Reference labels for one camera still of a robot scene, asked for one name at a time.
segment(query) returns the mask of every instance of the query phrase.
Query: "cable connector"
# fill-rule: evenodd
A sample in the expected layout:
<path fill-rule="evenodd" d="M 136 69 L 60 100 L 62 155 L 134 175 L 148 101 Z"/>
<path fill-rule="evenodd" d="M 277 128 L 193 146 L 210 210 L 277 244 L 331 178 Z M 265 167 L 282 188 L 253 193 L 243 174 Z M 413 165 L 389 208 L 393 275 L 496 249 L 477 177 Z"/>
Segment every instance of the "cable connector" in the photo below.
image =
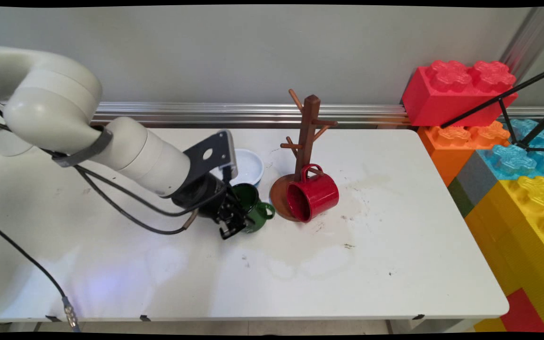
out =
<path fill-rule="evenodd" d="M 64 312 L 67 314 L 68 324 L 71 326 L 71 329 L 74 333 L 80 333 L 81 329 L 79 329 L 77 316 L 75 315 L 75 310 L 73 305 L 68 300 L 68 297 L 62 297 L 62 303 L 64 305 Z"/>

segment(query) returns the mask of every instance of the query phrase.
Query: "white plate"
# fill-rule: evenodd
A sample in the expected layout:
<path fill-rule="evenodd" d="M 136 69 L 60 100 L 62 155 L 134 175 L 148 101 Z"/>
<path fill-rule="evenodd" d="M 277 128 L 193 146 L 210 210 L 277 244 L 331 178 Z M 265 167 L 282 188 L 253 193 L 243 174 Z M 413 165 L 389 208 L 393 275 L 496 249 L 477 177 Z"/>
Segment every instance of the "white plate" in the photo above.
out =
<path fill-rule="evenodd" d="M 249 183 L 256 185 L 264 175 L 264 163 L 261 158 L 253 151 L 247 149 L 235 149 L 236 166 L 238 167 L 238 176 L 230 181 L 231 185 L 239 183 Z M 222 173 L 218 168 L 210 171 L 212 175 L 222 179 Z"/>

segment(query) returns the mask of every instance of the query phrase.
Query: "green enamel mug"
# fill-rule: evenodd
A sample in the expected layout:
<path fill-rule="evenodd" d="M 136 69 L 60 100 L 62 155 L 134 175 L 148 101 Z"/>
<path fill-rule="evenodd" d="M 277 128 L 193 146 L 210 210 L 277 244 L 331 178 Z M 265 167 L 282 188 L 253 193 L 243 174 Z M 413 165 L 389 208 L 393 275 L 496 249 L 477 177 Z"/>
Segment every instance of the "green enamel mug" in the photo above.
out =
<path fill-rule="evenodd" d="M 257 188 L 249 183 L 240 183 L 232 187 L 240 205 L 247 212 L 247 215 L 255 222 L 242 231 L 246 233 L 256 232 L 264 226 L 267 220 L 271 220 L 276 214 L 272 204 L 264 203 L 259 199 Z"/>

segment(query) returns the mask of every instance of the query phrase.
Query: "red mug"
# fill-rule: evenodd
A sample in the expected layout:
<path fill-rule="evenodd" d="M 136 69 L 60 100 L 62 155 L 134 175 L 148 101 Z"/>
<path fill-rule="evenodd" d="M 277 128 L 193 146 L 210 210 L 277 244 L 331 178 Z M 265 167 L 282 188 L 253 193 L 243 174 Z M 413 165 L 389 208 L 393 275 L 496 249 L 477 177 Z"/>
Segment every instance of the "red mug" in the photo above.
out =
<path fill-rule="evenodd" d="M 302 222 L 309 222 L 339 202 L 339 189 L 330 176 L 323 173 L 307 177 L 309 168 L 313 166 L 322 172 L 318 164 L 308 164 L 302 168 L 302 180 L 287 185 L 289 209 L 293 216 Z"/>

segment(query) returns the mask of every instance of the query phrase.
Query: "wooden mug stand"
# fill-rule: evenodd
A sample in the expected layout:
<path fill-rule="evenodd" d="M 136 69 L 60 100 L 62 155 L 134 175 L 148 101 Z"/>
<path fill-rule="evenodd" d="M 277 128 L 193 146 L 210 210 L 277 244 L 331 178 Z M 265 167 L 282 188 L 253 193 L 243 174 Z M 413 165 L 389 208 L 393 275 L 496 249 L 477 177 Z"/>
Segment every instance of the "wooden mug stand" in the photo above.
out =
<path fill-rule="evenodd" d="M 297 108 L 302 114 L 302 124 L 299 130 L 299 142 L 293 144 L 291 137 L 287 136 L 287 143 L 282 143 L 281 148 L 291 149 L 295 155 L 295 173 L 285 175 L 274 182 L 270 189 L 270 201 L 276 209 L 276 213 L 289 221 L 298 221 L 291 211 L 289 210 L 289 204 L 287 203 L 287 185 L 292 181 L 301 180 L 301 171 L 304 165 L 310 163 L 310 156 L 312 155 L 312 146 L 314 142 L 328 129 L 329 127 L 336 127 L 337 122 L 329 120 L 319 120 L 318 112 L 320 110 L 320 99 L 315 95 L 311 95 L 304 100 L 302 106 L 298 96 L 293 90 L 289 90 L 289 94 L 293 101 L 297 105 Z M 315 133 L 316 126 L 322 125 L 322 128 Z M 310 172 L 315 174 L 321 174 L 319 170 L 310 168 Z"/>

